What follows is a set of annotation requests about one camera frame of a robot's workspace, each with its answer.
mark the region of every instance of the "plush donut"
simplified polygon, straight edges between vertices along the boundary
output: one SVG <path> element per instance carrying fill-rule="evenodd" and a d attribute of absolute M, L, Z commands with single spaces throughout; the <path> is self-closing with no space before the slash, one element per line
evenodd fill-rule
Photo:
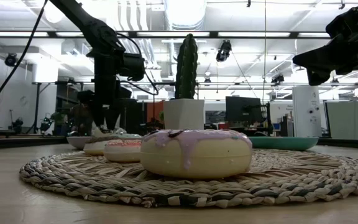
<path fill-rule="evenodd" d="M 252 143 L 231 130 L 162 130 L 145 136 L 140 162 L 155 174 L 212 179 L 246 172 Z"/>
<path fill-rule="evenodd" d="M 141 139 L 110 140 L 104 148 L 104 156 L 113 162 L 139 162 Z"/>
<path fill-rule="evenodd" d="M 85 144 L 84 152 L 92 156 L 103 156 L 107 143 L 114 139 L 142 139 L 142 136 L 138 134 L 117 133 L 100 138 L 92 138 Z"/>

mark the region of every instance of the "potted cactus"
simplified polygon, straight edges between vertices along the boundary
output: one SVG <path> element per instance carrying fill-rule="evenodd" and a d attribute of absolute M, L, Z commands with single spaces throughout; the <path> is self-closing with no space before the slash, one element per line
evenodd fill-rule
<path fill-rule="evenodd" d="M 195 100 L 198 48 L 193 34 L 180 46 L 175 99 L 164 102 L 167 129 L 204 129 L 204 100 Z"/>

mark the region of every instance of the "table surface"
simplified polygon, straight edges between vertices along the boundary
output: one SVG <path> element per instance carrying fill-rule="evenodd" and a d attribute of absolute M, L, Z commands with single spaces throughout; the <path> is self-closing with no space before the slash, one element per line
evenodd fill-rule
<path fill-rule="evenodd" d="M 0 223 L 358 223 L 356 196 L 274 207 L 143 208 L 44 192 L 19 180 L 26 162 L 72 150 L 69 145 L 0 149 Z M 358 159 L 358 149 L 316 146 L 312 151 Z"/>

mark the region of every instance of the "computer monitor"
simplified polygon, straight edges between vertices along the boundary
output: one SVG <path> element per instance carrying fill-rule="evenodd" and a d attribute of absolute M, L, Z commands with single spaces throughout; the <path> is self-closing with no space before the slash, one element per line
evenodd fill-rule
<path fill-rule="evenodd" d="M 259 98 L 238 96 L 226 97 L 226 120 L 230 122 L 262 122 L 262 110 Z"/>

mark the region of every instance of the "white bowl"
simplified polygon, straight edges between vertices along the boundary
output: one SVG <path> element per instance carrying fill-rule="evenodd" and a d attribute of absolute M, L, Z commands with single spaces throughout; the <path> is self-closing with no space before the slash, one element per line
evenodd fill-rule
<path fill-rule="evenodd" d="M 67 141 L 75 148 L 82 150 L 84 149 L 86 142 L 89 141 L 91 138 L 91 136 L 72 136 L 67 137 Z"/>

